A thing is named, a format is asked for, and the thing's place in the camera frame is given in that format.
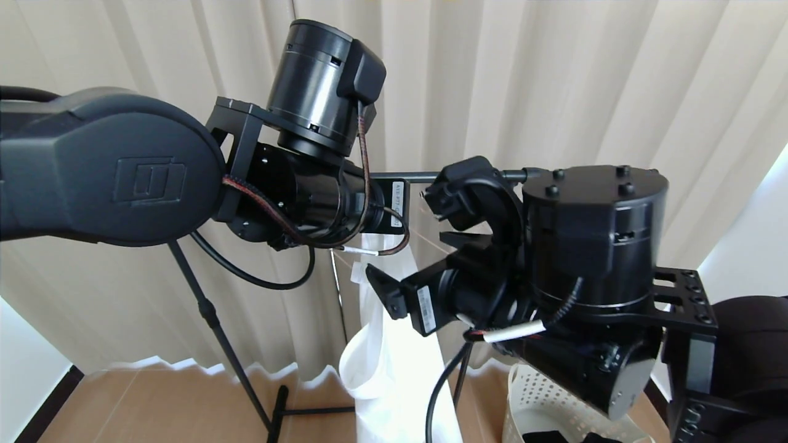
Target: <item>white fabric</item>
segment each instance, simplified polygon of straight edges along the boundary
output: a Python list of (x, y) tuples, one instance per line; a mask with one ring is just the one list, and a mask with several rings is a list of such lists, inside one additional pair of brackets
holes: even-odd
[[(393, 248), (401, 236), (363, 234), (365, 249)], [(420, 443), (424, 441), (429, 396), (444, 369), (435, 335), (422, 337), (410, 316), (391, 320), (366, 279), (374, 264), (396, 279), (416, 272), (411, 249), (384, 257), (363, 256), (353, 266), (358, 284), (362, 328), (340, 358), (340, 378), (355, 398), (358, 443)], [(462, 441), (452, 398), (445, 384), (433, 416), (433, 441)]]
[[(658, 168), (671, 182), (662, 266), (700, 265), (788, 140), (788, 2), (775, 1), (0, 0), (0, 84), (128, 87), (205, 121), (216, 95), (265, 105), (297, 17), (337, 26), (385, 61), (373, 170), (438, 170), (476, 154), (505, 169)], [(437, 236), (448, 226), (414, 200), (424, 267), (449, 250)], [(302, 248), (272, 252), (213, 222), (200, 230), (259, 277), (292, 281), (306, 267)], [(340, 310), (325, 251), (312, 281), (274, 292), (182, 244), (244, 364), (296, 361), (309, 378), (338, 363), (341, 312), (349, 337), (360, 329), (350, 267), (338, 260)], [(86, 373), (152, 355), (221, 362), (167, 248), (33, 239), (0, 250), (2, 296)], [(462, 329), (439, 332), (444, 357)], [(472, 363), (484, 357), (476, 348)]]

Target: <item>white plastic basket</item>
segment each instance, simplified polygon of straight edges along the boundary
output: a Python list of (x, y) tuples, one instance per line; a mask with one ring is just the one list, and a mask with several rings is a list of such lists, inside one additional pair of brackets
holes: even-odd
[(523, 434), (548, 430), (558, 430), (570, 443), (580, 443), (589, 432), (623, 443), (654, 442), (628, 415), (612, 422), (531, 366), (512, 366), (503, 443), (522, 443)]

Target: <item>curtain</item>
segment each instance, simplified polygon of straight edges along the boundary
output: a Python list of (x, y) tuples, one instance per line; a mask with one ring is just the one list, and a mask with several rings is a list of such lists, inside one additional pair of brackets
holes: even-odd
[[(373, 170), (437, 170), (476, 154), (501, 169), (657, 168), (671, 182), (662, 266), (699, 266), (788, 140), (788, 2), (0, 0), (0, 83), (126, 87), (205, 121), (217, 95), (266, 103), (297, 17), (385, 61)], [(424, 267), (451, 249), (419, 190), (412, 244)], [(291, 281), (307, 264), (304, 248), (274, 253), (211, 221), (200, 232), (266, 279)], [(244, 364), (295, 361), (310, 377), (359, 329), (352, 255), (336, 255), (340, 306), (327, 251), (306, 285), (274, 292), (180, 243)], [(166, 247), (4, 243), (2, 296), (88, 373), (155, 355), (223, 359)], [(459, 331), (440, 332), (445, 356)]]

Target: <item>barcode label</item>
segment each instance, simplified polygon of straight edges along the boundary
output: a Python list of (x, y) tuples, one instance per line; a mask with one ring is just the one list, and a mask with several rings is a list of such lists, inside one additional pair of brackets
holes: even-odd
[[(395, 181), (392, 183), (392, 209), (397, 214), (402, 215), (402, 202), (405, 194), (405, 182)], [(392, 216), (392, 228), (401, 228), (402, 223)]]
[(424, 323), (424, 332), (431, 333), (435, 330), (435, 313), (433, 312), (433, 298), (429, 294), (429, 288), (423, 287), (419, 289), (418, 305), (422, 309), (422, 321)]

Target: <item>white cloth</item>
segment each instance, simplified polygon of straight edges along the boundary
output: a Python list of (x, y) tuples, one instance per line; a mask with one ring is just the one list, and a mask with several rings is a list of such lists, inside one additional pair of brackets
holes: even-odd
[[(401, 236), (363, 234), (362, 247), (381, 250), (399, 243)], [(340, 359), (340, 378), (355, 399), (358, 443), (419, 443), (425, 437), (429, 396), (444, 369), (435, 334), (422, 337), (410, 317), (391, 320), (366, 279), (367, 263), (396, 279), (416, 272), (410, 246), (400, 253), (361, 256), (352, 280), (359, 284), (362, 328)], [(462, 441), (448, 384), (440, 391), (433, 416), (433, 441)]]

